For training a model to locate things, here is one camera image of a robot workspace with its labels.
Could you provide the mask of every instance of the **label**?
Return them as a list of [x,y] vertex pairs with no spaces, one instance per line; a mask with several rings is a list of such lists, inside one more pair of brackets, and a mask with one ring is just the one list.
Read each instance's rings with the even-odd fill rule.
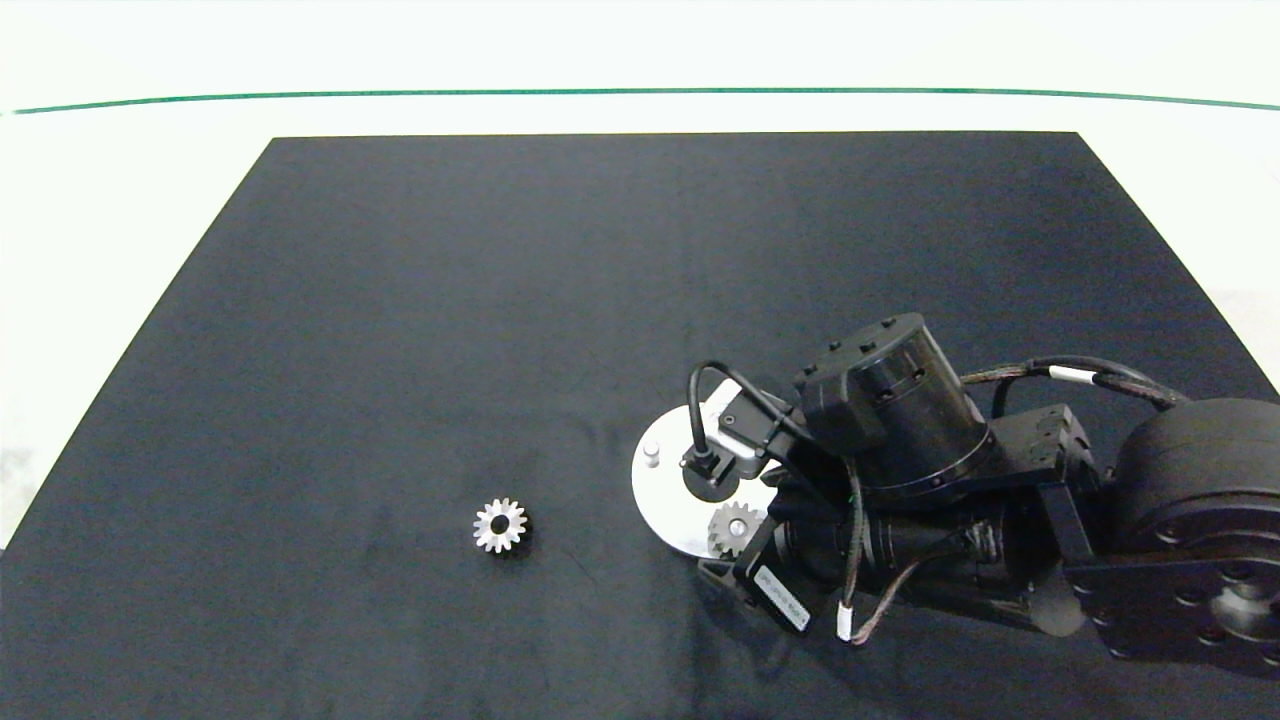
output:
[[800,605],[796,596],[791,594],[791,591],[782,584],[773,570],[769,570],[768,565],[760,565],[755,573],[755,584],[764,591],[764,594],[773,601],[773,605],[782,611],[787,620],[791,620],[797,630],[804,630],[809,625],[809,611]]

